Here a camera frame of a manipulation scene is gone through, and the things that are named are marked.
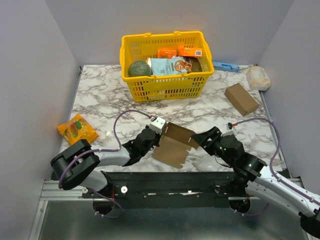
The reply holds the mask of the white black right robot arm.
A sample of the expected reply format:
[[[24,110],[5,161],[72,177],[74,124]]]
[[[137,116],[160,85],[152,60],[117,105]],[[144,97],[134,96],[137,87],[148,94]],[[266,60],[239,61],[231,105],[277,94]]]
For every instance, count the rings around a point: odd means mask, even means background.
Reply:
[[[320,237],[320,196],[275,172],[270,164],[245,151],[233,133],[217,127],[191,136],[210,156],[221,158],[235,173],[230,191],[258,197],[299,217],[301,228]]]

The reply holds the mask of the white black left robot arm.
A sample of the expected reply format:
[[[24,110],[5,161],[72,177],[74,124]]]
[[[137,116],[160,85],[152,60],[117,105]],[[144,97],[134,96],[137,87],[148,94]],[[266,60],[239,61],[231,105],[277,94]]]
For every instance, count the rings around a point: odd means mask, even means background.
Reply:
[[[110,194],[111,185],[106,175],[95,169],[132,166],[157,147],[160,138],[161,134],[146,127],[135,139],[122,144],[117,150],[98,148],[81,139],[55,156],[50,165],[59,179],[60,189],[71,190],[82,186],[93,189],[99,197],[104,198]]]

